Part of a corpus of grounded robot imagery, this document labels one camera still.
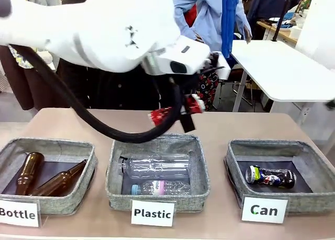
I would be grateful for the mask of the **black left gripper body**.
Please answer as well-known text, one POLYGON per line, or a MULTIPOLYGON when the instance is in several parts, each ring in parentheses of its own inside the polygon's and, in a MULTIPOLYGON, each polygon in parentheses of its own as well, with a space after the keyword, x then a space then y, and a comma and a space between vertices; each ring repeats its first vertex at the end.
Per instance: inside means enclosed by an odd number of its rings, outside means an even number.
POLYGON ((169 81, 177 85, 182 94, 194 94, 198 88, 200 76, 198 73, 192 75, 171 74, 169 81))

